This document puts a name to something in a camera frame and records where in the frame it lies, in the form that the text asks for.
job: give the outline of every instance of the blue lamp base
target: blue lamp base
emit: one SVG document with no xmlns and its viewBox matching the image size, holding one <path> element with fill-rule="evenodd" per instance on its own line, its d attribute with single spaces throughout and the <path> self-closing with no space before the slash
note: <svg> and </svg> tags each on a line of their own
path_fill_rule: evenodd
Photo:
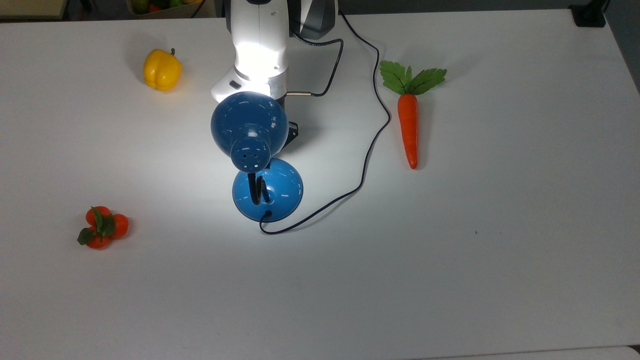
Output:
<svg viewBox="0 0 640 360">
<path fill-rule="evenodd" d="M 238 172 L 234 180 L 232 195 L 240 212 L 254 220 L 260 221 L 267 211 L 271 216 L 263 222 L 274 222 L 289 216 L 302 199 L 302 178 L 298 171 L 288 162 L 273 158 L 268 169 L 255 173 L 262 176 L 268 192 L 268 200 L 260 198 L 255 205 L 251 198 L 249 180 L 246 172 Z"/>
</svg>

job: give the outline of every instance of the fruit basket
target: fruit basket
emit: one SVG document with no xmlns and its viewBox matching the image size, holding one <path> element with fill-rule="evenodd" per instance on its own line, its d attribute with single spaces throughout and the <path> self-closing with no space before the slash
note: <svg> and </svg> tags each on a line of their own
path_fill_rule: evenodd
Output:
<svg viewBox="0 0 640 360">
<path fill-rule="evenodd" d="M 187 4 L 183 0 L 127 0 L 127 7 L 134 19 L 184 19 L 191 17 L 199 6 L 200 1 Z M 145 13 L 145 7 L 151 11 Z"/>
</svg>

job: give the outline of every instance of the table surface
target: table surface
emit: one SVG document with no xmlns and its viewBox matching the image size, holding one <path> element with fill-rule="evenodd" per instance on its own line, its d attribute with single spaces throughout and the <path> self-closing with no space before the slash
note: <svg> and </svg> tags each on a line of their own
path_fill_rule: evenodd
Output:
<svg viewBox="0 0 640 360">
<path fill-rule="evenodd" d="M 448 69 L 397 119 L 362 190 L 260 233 L 231 199 L 210 88 L 224 19 L 0 24 L 0 357 L 412 359 L 640 343 L 640 96 L 609 27 L 568 10 L 350 17 L 386 60 Z M 374 53 L 342 20 L 325 97 L 291 97 L 279 157 L 305 193 L 280 229 L 354 188 L 385 121 Z M 289 90 L 334 47 L 291 40 Z M 151 49 L 184 65 L 146 87 Z M 394 110 L 397 95 L 380 94 Z M 131 218 L 79 246 L 89 206 Z"/>
<path fill-rule="evenodd" d="M 0 19 L 62 19 L 68 0 L 2 0 Z"/>
</svg>

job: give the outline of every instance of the gray floor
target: gray floor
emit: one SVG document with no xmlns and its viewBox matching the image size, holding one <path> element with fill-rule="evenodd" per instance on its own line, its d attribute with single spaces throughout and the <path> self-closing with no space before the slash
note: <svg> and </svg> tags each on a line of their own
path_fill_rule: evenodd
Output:
<svg viewBox="0 0 640 360">
<path fill-rule="evenodd" d="M 69 20 L 125 20 L 135 18 L 126 0 L 90 0 L 93 9 L 84 11 L 80 0 L 69 0 Z M 214 2 L 207 0 L 200 16 L 215 16 Z M 483 10 L 566 9 L 588 0 L 339 0 L 345 14 L 458 12 Z M 631 76 L 640 89 L 640 0 L 611 0 L 607 20 L 618 41 Z"/>
</svg>

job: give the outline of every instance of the yellow bell pepper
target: yellow bell pepper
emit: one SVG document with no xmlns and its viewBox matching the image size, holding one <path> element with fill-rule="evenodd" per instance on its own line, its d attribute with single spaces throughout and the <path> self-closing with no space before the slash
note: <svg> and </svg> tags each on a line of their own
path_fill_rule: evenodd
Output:
<svg viewBox="0 0 640 360">
<path fill-rule="evenodd" d="M 154 49 L 145 60 L 144 72 L 145 83 L 149 87 L 167 91 L 178 83 L 182 64 L 175 57 L 175 49 L 171 49 L 171 54 Z"/>
</svg>

